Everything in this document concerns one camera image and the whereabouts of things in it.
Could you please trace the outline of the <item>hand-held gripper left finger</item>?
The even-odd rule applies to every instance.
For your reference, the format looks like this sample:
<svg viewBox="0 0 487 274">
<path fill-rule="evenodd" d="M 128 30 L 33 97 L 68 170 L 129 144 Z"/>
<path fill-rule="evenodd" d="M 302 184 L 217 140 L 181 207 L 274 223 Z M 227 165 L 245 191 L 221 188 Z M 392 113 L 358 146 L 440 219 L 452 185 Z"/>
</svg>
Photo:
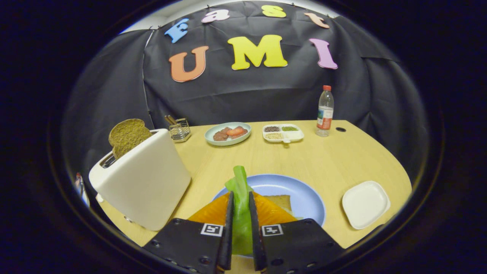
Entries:
<svg viewBox="0 0 487 274">
<path fill-rule="evenodd" d="M 231 269 L 234 194 L 230 192 L 224 225 L 172 219 L 143 250 L 172 273 L 223 274 Z"/>
</svg>

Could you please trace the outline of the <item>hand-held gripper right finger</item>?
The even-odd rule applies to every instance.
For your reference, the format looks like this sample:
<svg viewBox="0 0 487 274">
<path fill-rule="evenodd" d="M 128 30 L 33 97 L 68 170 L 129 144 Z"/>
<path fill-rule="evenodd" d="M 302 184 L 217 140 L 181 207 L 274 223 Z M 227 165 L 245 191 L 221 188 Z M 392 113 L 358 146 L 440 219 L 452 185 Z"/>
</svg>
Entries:
<svg viewBox="0 0 487 274">
<path fill-rule="evenodd" d="M 329 273 L 345 253 L 311 218 L 260 226 L 254 193 L 249 193 L 253 259 L 261 274 Z"/>
</svg>

